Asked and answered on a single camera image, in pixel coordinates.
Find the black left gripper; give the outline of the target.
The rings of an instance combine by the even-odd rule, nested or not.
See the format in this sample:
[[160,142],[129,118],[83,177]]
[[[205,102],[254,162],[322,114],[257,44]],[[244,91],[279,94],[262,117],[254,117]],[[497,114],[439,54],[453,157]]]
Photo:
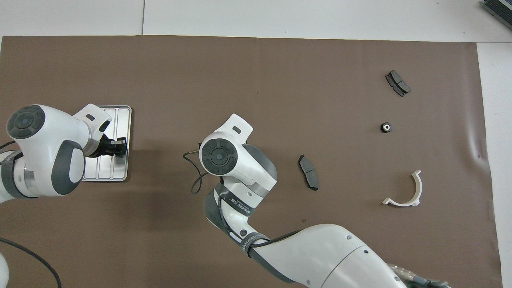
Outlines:
[[125,158],[127,155],[127,138],[121,137],[116,140],[108,138],[105,134],[102,135],[99,144],[95,151],[91,152],[86,157],[97,158],[99,156],[115,156]]

